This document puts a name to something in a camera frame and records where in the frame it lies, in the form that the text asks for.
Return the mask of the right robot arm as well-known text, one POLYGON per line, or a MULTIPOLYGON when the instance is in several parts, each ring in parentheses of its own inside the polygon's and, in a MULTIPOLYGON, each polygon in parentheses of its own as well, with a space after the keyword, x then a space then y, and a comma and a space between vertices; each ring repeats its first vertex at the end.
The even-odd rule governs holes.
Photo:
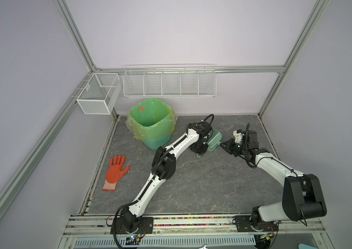
POLYGON ((282 200, 252 209, 253 224, 275 221, 300 221, 327 214, 320 180, 304 174, 277 159, 269 150, 260 148, 253 130, 236 130, 234 137, 220 143, 228 154, 239 157, 253 169, 262 169, 283 187, 282 200))

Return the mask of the green trash bin with bag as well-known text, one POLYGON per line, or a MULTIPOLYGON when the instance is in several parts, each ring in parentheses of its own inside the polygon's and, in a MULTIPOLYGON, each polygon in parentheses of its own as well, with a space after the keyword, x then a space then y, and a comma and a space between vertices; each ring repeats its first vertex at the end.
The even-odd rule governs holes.
POLYGON ((171 106, 151 98, 128 111, 126 126, 135 139, 156 150, 171 139, 177 119, 178 116, 171 106))

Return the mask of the green plastic dustpan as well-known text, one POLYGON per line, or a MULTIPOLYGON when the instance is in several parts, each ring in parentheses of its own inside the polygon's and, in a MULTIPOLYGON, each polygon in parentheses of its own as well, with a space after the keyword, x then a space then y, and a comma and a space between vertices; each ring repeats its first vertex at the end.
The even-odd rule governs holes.
POLYGON ((203 145, 205 152, 196 153, 197 157, 201 157, 204 153, 209 151, 214 151, 218 145, 221 143, 222 134, 216 128, 213 128, 206 137, 203 138, 203 145))

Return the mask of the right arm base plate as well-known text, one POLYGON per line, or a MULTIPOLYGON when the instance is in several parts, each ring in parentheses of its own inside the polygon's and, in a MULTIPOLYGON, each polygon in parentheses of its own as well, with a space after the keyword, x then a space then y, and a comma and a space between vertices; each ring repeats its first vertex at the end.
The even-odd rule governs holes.
POLYGON ((236 215, 233 224, 238 232, 277 232, 279 230, 277 222, 255 220, 251 215, 236 215))

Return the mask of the aluminium front rail frame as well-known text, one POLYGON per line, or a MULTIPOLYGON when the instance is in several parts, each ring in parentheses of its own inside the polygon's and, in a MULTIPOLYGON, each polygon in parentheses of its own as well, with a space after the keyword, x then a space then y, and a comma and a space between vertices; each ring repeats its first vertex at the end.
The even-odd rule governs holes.
MULTIPOLYGON (((73 216, 58 248, 115 249, 112 215, 73 216)), ((137 231, 117 232, 126 249, 332 249, 317 218, 270 222, 253 229, 249 214, 146 215, 137 231)))

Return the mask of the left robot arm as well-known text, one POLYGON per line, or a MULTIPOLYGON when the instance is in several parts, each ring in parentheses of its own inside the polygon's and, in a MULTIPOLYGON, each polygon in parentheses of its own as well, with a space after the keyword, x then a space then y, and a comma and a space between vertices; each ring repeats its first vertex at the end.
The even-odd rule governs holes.
POLYGON ((212 121, 208 121, 206 118, 200 122, 190 122, 182 136, 172 144, 157 149, 152 162, 151 173, 145 185, 133 202, 118 208, 111 224, 113 234, 116 234, 117 225, 125 228, 130 233, 138 229, 149 202, 161 185, 174 175, 179 156, 187 149, 196 154, 205 154, 209 147, 207 142, 211 131, 212 121))

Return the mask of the red rubber glove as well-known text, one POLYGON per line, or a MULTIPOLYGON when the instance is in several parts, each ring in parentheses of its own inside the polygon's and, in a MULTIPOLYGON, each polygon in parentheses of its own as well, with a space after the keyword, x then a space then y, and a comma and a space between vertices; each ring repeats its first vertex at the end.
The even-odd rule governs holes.
POLYGON ((115 156, 110 159, 109 167, 105 175, 102 191, 115 191, 118 181, 129 171, 130 166, 124 167, 125 156, 115 156))

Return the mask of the small white mesh basket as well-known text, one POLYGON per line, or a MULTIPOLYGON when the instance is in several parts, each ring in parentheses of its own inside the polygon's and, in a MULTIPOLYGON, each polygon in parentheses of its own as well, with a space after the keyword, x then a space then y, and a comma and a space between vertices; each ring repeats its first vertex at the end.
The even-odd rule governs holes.
POLYGON ((117 73, 93 73, 76 100, 84 114, 111 115, 121 90, 117 73))

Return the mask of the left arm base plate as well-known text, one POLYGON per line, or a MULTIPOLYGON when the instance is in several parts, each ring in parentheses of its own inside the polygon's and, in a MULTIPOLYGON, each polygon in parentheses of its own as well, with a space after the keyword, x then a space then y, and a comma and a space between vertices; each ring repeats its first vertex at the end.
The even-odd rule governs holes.
POLYGON ((115 225, 112 225, 111 234, 151 234, 154 228, 154 217, 143 216, 134 220, 128 220, 126 218, 118 217, 115 221, 115 225))

